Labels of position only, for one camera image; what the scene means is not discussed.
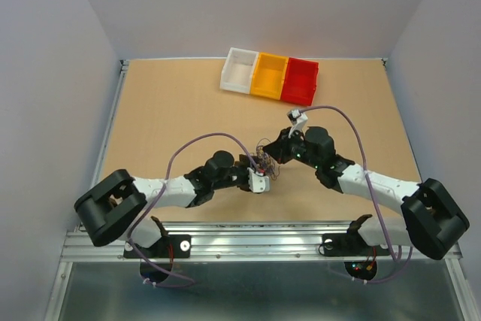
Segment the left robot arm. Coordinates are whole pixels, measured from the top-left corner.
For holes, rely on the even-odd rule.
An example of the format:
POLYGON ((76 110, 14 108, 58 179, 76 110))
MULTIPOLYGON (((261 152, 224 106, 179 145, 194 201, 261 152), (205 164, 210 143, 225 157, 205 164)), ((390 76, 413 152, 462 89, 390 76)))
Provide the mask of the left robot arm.
POLYGON ((250 159, 238 161, 220 150, 204 165, 189 173, 166 179, 131 176, 119 169, 79 197, 74 210, 96 247, 113 241, 131 241, 150 256, 166 251, 166 232, 156 217, 141 217, 154 207, 198 207, 211 200, 218 189, 235 187, 260 194, 270 190, 270 178, 257 171, 250 159))

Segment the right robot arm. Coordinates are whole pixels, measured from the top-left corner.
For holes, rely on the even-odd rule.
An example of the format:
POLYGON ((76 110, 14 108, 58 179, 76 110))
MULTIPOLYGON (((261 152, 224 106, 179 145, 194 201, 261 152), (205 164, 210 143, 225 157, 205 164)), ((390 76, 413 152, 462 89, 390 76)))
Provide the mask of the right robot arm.
POLYGON ((305 132, 284 129, 263 150, 280 165, 296 160, 310 166, 328 189, 373 202, 375 215, 359 217, 346 234, 346 245, 354 253, 392 245, 412 247, 440 260, 470 227, 440 181, 428 178, 417 183, 367 171, 337 154, 333 138, 322 127, 305 132))

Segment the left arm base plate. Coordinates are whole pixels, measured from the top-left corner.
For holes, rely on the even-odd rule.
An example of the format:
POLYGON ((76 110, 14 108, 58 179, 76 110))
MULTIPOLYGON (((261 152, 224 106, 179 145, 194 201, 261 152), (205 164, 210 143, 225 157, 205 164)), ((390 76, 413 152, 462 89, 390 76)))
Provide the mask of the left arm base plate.
POLYGON ((149 259, 188 259, 190 257, 192 237, 188 234, 168 234, 161 236, 132 236, 137 249, 149 259))

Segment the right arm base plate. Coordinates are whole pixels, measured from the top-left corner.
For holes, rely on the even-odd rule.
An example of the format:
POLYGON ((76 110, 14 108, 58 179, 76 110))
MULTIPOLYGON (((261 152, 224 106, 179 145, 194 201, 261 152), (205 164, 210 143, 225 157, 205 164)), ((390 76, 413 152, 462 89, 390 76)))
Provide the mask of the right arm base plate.
POLYGON ((359 235, 348 233, 324 234, 318 253, 326 257, 389 256, 381 246, 368 246, 359 235))

